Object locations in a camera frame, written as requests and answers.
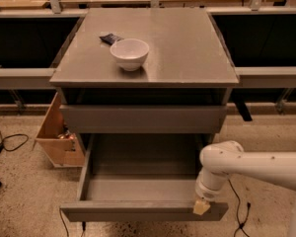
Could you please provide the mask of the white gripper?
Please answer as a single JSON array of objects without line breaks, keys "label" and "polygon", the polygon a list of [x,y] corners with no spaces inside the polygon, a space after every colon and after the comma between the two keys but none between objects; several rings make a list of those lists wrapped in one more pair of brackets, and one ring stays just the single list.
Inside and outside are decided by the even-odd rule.
[{"label": "white gripper", "polygon": [[215,201],[226,181],[226,175],[215,174],[202,168],[196,178],[195,192],[204,200],[198,199],[195,202],[193,213],[203,215],[210,208],[209,201]]}]

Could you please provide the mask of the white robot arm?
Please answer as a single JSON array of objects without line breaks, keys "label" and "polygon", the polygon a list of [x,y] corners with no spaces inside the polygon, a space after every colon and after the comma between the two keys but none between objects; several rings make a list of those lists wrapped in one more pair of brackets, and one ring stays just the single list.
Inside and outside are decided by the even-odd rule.
[{"label": "white robot arm", "polygon": [[[225,141],[205,146],[199,160],[195,192],[207,201],[215,201],[233,174],[296,191],[296,152],[245,152],[238,142]],[[287,237],[296,237],[296,201]]]}]

